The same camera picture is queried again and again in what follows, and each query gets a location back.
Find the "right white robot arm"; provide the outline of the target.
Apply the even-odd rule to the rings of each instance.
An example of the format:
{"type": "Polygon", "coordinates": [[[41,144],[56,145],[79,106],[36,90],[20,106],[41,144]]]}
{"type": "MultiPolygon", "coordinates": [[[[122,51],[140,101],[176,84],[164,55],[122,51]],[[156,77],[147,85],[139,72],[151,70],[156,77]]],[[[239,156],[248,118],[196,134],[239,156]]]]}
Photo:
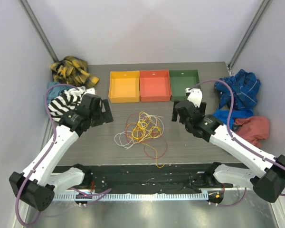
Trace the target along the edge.
{"type": "Polygon", "coordinates": [[[205,102],[197,107],[189,100],[175,101],[172,121],[179,120],[194,137],[218,146],[246,166],[242,169],[215,162],[206,172],[206,184],[212,188],[221,183],[245,187],[267,202],[276,202],[285,189],[285,156],[275,157],[235,136],[219,119],[206,115],[205,108],[205,102]]]}

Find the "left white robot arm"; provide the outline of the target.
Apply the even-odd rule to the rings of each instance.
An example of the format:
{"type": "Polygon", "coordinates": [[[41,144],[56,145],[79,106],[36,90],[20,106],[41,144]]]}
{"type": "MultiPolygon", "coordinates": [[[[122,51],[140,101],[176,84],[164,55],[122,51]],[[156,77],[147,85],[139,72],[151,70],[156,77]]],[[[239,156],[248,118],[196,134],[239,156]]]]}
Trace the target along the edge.
{"type": "Polygon", "coordinates": [[[69,147],[91,127],[113,122],[109,101],[95,94],[85,94],[74,110],[65,112],[54,134],[33,162],[21,173],[13,172],[9,182],[16,198],[39,212],[44,211],[54,197],[78,186],[88,189],[93,175],[81,164],[53,177],[51,174],[69,147]]]}

